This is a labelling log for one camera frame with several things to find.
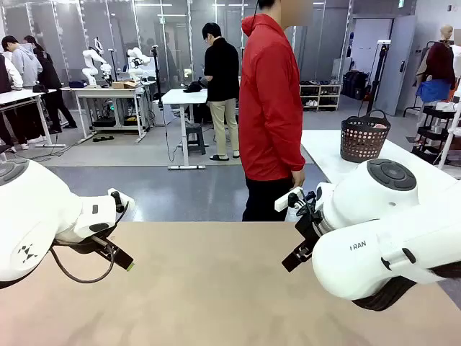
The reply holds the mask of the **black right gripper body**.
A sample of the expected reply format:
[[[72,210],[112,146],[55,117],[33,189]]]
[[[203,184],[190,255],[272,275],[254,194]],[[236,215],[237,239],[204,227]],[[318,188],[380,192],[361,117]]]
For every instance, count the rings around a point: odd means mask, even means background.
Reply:
[[[295,228],[304,238],[301,247],[313,249],[322,235],[319,228],[322,220],[323,219],[319,211],[306,211],[300,217],[295,224]]]

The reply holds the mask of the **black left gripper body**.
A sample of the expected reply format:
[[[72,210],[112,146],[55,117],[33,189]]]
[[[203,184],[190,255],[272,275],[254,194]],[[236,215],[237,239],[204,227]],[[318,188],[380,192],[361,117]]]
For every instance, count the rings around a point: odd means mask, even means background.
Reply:
[[[106,238],[100,238],[98,236],[91,236],[89,238],[91,243],[91,249],[101,257],[114,257],[115,248],[114,245]]]

